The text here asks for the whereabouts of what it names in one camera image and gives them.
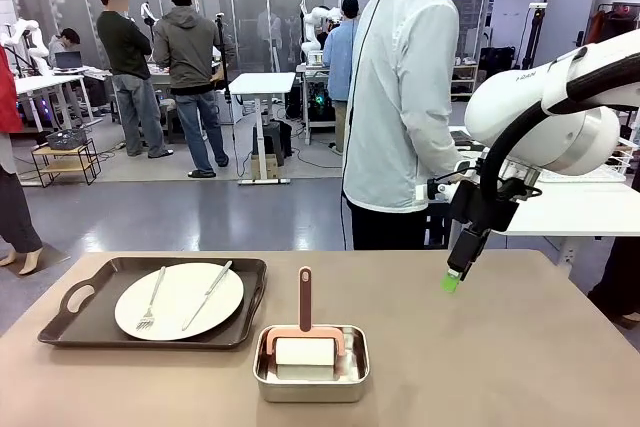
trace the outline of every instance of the dark brown tray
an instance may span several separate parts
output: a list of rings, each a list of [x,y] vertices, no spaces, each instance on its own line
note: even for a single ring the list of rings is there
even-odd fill
[[[224,265],[233,260],[231,269],[244,284],[244,298],[236,311],[222,324],[200,335],[183,340],[140,340],[124,333],[116,324],[116,302],[127,288],[163,265],[186,262],[210,262]],[[62,298],[60,311],[38,334],[38,340],[61,347],[145,348],[229,350],[247,340],[266,287],[267,265],[259,259],[119,257],[103,265],[96,274],[71,287]],[[84,299],[77,312],[68,309],[71,296],[84,286],[94,293]]]

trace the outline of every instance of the blue jeans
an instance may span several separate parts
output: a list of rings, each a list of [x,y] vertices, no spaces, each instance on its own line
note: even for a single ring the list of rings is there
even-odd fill
[[[200,111],[200,118],[202,119],[204,130],[207,132],[216,163],[219,165],[226,164],[229,161],[229,157],[224,152],[215,93],[211,91],[204,94],[176,95],[175,97],[178,117],[180,117],[189,152],[191,152],[191,158],[196,169],[206,173],[213,172],[213,167],[211,167],[209,155],[207,154],[207,146],[200,134],[198,111]]]
[[[142,80],[135,75],[118,74],[113,76],[113,87],[118,99],[127,154],[133,156],[142,153],[138,131],[140,123],[144,138],[149,144],[149,157],[160,157],[167,149],[160,126],[160,108],[151,79]]]

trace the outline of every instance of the fork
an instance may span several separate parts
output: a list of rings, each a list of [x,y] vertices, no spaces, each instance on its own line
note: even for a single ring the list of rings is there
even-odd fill
[[[149,301],[149,306],[147,307],[147,312],[142,316],[138,325],[136,326],[136,330],[148,329],[153,325],[155,319],[153,317],[153,312],[151,311],[153,307],[153,301],[156,299],[156,294],[158,293],[158,289],[160,288],[160,284],[164,279],[164,273],[167,270],[165,266],[162,266],[160,269],[160,273],[158,274],[158,279],[156,280],[156,285],[153,287],[153,294],[151,294],[151,300]]]

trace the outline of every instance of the white plate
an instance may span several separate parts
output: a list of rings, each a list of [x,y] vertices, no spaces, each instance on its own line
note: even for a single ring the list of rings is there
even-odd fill
[[[229,318],[242,302],[242,279],[229,269],[207,303],[187,330],[182,330],[204,299],[204,294],[222,270],[222,265],[191,263],[167,267],[153,303],[155,322],[148,329],[136,330],[146,313],[160,270],[131,285],[118,299],[115,316],[127,334],[144,340],[177,340],[211,330]]]

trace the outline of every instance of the hood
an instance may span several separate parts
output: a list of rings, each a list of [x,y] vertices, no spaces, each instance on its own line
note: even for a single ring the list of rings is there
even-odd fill
[[[202,16],[191,7],[174,7],[171,12],[162,17],[164,20],[183,29],[192,29],[202,19]]]

